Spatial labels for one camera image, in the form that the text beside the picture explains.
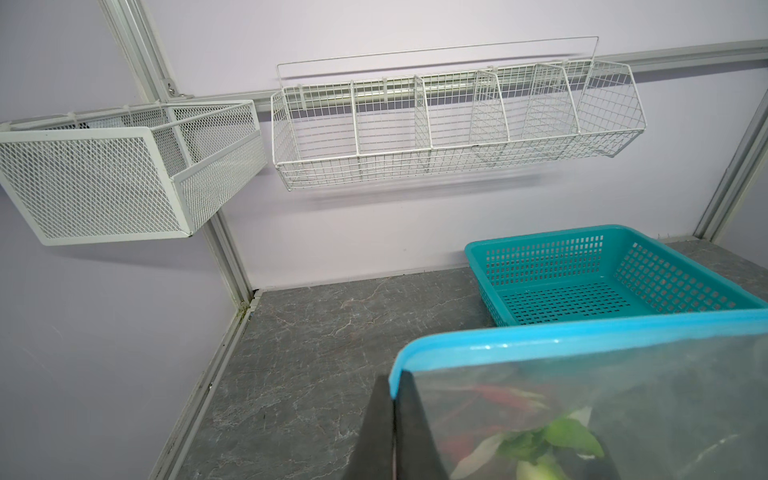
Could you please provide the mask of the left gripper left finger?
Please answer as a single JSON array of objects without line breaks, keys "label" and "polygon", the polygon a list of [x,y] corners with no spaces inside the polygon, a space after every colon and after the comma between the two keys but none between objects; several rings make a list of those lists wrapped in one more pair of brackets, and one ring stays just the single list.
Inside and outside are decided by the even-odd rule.
[{"label": "left gripper left finger", "polygon": [[376,378],[358,439],[342,476],[344,480],[395,478],[395,404],[388,377]]}]

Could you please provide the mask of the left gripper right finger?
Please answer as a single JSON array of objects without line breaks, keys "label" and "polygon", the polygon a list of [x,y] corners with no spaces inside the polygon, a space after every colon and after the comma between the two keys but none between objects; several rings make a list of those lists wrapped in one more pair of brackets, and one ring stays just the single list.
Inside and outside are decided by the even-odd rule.
[{"label": "left gripper right finger", "polygon": [[396,479],[448,480],[414,375],[409,371],[401,373],[394,400],[394,435]]}]

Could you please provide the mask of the small red pepper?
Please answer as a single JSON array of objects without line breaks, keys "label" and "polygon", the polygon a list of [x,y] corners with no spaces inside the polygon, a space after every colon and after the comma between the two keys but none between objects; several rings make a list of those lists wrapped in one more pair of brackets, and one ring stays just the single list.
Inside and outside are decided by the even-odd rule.
[{"label": "small red pepper", "polygon": [[471,392],[491,403],[523,411],[548,409],[544,403],[545,397],[543,395],[509,386],[477,384],[455,387],[453,391]]}]

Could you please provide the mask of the green vegetable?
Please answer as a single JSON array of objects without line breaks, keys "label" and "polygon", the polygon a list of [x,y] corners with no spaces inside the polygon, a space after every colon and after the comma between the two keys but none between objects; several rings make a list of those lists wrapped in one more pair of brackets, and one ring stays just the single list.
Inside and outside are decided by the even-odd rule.
[{"label": "green vegetable", "polygon": [[553,448],[570,449],[597,458],[605,455],[596,436],[576,419],[563,417],[546,426],[506,435],[496,454],[518,461],[537,463]]}]

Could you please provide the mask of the teal plastic basket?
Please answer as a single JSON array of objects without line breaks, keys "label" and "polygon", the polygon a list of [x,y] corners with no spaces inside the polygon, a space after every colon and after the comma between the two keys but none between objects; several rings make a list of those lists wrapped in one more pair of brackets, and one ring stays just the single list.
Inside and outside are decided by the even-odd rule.
[{"label": "teal plastic basket", "polygon": [[621,225],[475,241],[465,255],[482,300],[501,327],[767,306]]}]

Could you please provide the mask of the clear zip top bag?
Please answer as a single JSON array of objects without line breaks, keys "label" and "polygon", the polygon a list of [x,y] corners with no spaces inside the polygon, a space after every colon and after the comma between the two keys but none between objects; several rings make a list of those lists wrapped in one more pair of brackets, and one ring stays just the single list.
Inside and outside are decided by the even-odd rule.
[{"label": "clear zip top bag", "polygon": [[[763,479],[767,314],[641,316],[427,336],[389,374],[414,375],[448,479]],[[503,385],[546,410],[497,405],[455,387]],[[568,417],[602,458],[553,448],[537,463],[496,454],[506,435]]]}]

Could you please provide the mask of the white mesh box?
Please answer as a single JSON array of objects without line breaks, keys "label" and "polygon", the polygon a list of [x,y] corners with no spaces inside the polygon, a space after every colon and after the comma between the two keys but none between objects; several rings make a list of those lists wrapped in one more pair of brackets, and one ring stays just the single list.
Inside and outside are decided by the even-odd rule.
[{"label": "white mesh box", "polygon": [[250,100],[154,103],[1,127],[1,183],[39,241],[186,238],[266,165]]}]

